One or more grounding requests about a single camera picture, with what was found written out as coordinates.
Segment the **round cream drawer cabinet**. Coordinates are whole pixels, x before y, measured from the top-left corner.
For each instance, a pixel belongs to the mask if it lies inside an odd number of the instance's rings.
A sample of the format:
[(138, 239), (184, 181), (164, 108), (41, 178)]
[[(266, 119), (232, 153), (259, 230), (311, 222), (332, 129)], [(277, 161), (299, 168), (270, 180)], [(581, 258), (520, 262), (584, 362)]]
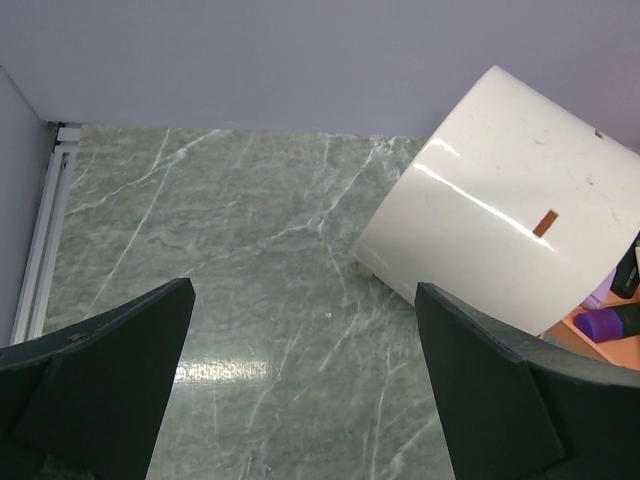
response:
[(573, 317), (639, 231), (639, 157), (499, 67), (455, 106), (355, 245), (407, 301), (421, 282), (532, 335), (637, 369)]

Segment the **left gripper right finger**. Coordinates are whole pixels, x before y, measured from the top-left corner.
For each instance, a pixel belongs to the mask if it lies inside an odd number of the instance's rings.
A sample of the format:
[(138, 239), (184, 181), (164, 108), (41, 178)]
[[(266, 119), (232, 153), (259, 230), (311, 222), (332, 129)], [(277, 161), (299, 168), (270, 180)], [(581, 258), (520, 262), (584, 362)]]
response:
[(419, 336), (458, 479), (636, 479), (639, 374), (486, 315), (430, 283)]

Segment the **purple highlighter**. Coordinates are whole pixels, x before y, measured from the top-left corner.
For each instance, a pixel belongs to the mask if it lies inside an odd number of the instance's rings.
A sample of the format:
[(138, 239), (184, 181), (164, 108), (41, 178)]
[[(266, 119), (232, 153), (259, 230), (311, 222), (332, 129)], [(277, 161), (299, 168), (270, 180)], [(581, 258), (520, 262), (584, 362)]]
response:
[(578, 314), (574, 325), (595, 343), (639, 334), (639, 304), (624, 304)]

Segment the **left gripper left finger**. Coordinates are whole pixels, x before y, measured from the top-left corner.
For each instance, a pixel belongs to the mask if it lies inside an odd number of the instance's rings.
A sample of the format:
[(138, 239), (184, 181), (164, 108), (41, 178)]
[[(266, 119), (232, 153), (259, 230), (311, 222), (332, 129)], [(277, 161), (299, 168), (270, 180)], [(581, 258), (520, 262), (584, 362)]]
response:
[(117, 308), (1, 351), (1, 476), (52, 457), (98, 479), (145, 478), (195, 290), (176, 278)]

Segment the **lilac correction tape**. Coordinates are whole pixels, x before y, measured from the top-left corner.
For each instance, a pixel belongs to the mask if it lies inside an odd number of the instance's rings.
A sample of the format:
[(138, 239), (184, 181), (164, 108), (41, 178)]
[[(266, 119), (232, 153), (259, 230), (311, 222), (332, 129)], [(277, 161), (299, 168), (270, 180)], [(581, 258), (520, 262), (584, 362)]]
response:
[(600, 309), (607, 300), (610, 288), (616, 275), (616, 270), (612, 270), (601, 284), (581, 303), (585, 309)]

